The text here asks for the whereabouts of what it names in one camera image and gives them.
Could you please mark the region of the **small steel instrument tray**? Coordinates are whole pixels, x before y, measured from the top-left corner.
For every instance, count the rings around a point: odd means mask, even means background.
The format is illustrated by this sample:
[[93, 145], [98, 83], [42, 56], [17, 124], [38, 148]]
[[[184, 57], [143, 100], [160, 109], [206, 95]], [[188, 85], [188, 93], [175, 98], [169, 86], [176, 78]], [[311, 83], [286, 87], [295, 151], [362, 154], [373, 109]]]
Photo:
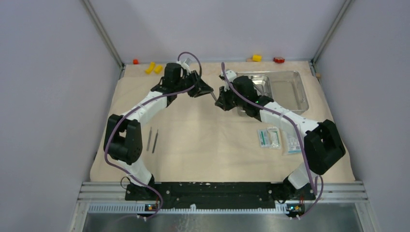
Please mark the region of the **small steel instrument tray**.
[[238, 76], [247, 76], [253, 82], [253, 88], [258, 96], [268, 96], [273, 99], [273, 90], [267, 74], [262, 72], [238, 72]]

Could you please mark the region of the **beige wrapping cloth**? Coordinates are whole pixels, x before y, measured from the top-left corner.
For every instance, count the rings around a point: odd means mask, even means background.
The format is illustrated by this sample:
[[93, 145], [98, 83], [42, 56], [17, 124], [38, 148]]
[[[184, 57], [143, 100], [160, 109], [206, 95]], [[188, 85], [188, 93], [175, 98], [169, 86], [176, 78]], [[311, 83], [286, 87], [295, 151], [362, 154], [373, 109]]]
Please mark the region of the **beige wrapping cloth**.
[[[163, 74], [146, 74], [148, 65], [127, 65], [118, 81], [111, 114], [120, 115], [143, 100]], [[316, 121], [333, 120], [321, 86], [307, 61], [227, 63], [235, 72], [296, 71], [300, 74], [309, 109], [303, 117]], [[180, 94], [172, 104], [159, 111], [142, 128], [144, 146], [152, 127], [150, 145], [156, 130], [155, 152], [143, 149], [147, 169], [158, 182], [282, 182], [303, 161], [302, 155], [283, 155], [281, 150], [261, 148], [257, 130], [270, 125], [242, 117], [235, 110], [223, 111], [210, 95], [190, 98]], [[91, 181], [119, 181], [125, 173], [104, 161], [105, 132], [90, 170]], [[349, 152], [324, 175], [325, 183], [355, 181]]]

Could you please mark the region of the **teal white sterile packet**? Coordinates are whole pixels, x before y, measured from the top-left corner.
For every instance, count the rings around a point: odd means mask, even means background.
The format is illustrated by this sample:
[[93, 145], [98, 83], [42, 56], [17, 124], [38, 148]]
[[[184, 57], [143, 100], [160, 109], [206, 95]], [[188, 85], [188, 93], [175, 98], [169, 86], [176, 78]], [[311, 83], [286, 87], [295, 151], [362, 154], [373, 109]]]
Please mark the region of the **teal white sterile packet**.
[[271, 147], [271, 140], [267, 129], [257, 130], [259, 145], [262, 148]]

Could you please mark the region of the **large steel tray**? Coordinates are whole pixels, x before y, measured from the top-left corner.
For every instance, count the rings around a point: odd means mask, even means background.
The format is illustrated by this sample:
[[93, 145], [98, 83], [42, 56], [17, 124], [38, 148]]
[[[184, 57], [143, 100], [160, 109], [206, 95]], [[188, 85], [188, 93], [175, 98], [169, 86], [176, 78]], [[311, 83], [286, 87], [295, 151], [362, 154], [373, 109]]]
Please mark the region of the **large steel tray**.
[[301, 76], [296, 71], [261, 72], [268, 75], [273, 100], [282, 107], [301, 115], [309, 109]]

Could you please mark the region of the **blue white sterile pouch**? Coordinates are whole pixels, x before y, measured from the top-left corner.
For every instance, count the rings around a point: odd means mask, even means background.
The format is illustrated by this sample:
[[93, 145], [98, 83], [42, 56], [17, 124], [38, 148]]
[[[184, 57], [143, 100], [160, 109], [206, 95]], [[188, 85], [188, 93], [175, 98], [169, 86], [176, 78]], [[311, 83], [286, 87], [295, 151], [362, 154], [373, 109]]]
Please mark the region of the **blue white sterile pouch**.
[[282, 141], [283, 141], [283, 155], [292, 155], [301, 153], [301, 146], [296, 137], [282, 131]]

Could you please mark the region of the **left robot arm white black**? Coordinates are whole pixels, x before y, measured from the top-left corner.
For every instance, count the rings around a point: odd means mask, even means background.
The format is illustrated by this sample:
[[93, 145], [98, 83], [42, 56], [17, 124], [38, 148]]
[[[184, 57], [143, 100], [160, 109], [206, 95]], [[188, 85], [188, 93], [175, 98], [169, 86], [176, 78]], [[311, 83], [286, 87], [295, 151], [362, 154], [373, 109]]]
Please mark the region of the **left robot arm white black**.
[[141, 159], [143, 152], [142, 128], [162, 109], [167, 108], [179, 94], [196, 98], [213, 92], [202, 80], [202, 71], [190, 70], [181, 62], [168, 63], [160, 81], [145, 98], [121, 115], [109, 116], [103, 143], [105, 162], [115, 167], [137, 185], [136, 192], [144, 200], [151, 199], [155, 187], [150, 182], [153, 174]]

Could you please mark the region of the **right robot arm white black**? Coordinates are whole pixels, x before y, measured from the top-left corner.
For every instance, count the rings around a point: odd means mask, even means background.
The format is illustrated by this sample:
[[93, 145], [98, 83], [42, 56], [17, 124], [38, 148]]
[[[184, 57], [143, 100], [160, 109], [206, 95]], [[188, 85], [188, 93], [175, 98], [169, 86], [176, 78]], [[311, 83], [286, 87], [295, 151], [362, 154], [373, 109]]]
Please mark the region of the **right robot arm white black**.
[[333, 121], [326, 119], [318, 122], [302, 117], [285, 109], [272, 98], [258, 95], [247, 76], [220, 75], [220, 79], [225, 85], [220, 87], [219, 98], [215, 103], [217, 107], [224, 111], [241, 107], [247, 116], [277, 126], [298, 140], [303, 163], [283, 181], [283, 192], [287, 198], [297, 199], [306, 184], [325, 174], [346, 154]]

